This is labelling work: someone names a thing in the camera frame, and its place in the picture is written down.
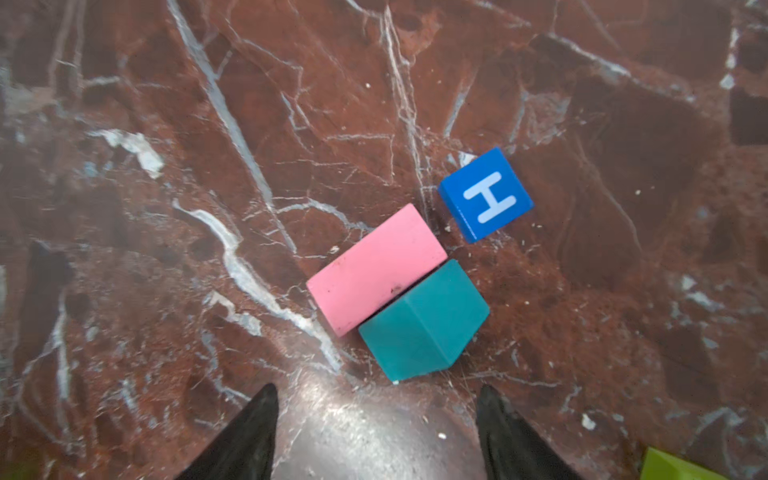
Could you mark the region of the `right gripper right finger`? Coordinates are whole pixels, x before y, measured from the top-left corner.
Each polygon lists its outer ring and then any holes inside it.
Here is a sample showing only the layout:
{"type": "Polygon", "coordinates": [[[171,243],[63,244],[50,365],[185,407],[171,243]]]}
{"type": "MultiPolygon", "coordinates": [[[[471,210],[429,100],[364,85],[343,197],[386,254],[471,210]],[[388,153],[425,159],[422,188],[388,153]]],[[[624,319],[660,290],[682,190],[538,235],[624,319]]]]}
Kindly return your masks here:
{"type": "Polygon", "coordinates": [[[581,479],[491,385],[477,396],[475,423],[488,479],[581,479]]]}

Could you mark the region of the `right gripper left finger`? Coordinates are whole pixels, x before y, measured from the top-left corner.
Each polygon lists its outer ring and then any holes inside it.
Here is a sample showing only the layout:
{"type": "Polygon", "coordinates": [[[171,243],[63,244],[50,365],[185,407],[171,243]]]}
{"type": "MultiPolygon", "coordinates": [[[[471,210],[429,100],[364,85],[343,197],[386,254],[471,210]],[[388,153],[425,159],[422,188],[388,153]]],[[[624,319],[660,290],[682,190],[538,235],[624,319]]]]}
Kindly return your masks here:
{"type": "Polygon", "coordinates": [[[269,480],[278,417],[278,390],[267,383],[177,479],[269,480]]]}

